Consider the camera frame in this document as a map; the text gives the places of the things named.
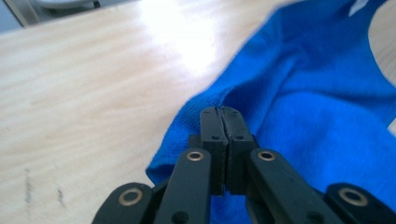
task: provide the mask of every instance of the wooden table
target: wooden table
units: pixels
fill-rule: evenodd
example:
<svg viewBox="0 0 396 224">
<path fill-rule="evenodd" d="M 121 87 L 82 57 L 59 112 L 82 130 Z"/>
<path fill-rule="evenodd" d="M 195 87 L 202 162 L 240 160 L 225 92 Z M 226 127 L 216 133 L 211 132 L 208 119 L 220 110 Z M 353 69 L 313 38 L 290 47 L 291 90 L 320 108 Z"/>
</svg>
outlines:
<svg viewBox="0 0 396 224">
<path fill-rule="evenodd" d="M 90 223 L 114 188 L 150 183 L 176 112 L 281 2 L 132 2 L 0 35 L 0 223 Z M 370 37 L 393 82 L 394 15 Z"/>
</svg>

